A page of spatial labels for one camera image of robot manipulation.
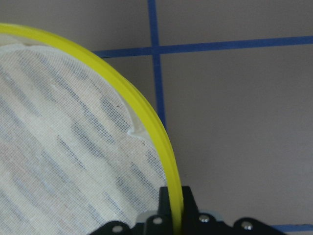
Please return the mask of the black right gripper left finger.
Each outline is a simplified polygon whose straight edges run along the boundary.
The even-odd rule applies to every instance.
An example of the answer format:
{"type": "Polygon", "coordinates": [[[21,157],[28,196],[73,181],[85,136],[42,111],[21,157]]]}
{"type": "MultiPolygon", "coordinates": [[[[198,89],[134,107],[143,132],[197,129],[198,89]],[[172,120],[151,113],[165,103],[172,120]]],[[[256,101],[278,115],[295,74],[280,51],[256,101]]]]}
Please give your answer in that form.
{"type": "Polygon", "coordinates": [[[167,187],[160,187],[158,200],[158,215],[172,217],[172,210],[170,205],[169,190],[167,187]]]}

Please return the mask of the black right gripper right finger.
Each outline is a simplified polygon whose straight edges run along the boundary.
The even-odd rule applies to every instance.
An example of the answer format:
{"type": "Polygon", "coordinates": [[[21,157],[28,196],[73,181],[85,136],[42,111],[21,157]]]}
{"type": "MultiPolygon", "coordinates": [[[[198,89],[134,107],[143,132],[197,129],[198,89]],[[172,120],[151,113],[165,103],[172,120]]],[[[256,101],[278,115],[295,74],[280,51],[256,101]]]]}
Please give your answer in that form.
{"type": "Polygon", "coordinates": [[[199,210],[194,195],[189,186],[182,186],[183,193],[183,220],[196,220],[199,210]]]}

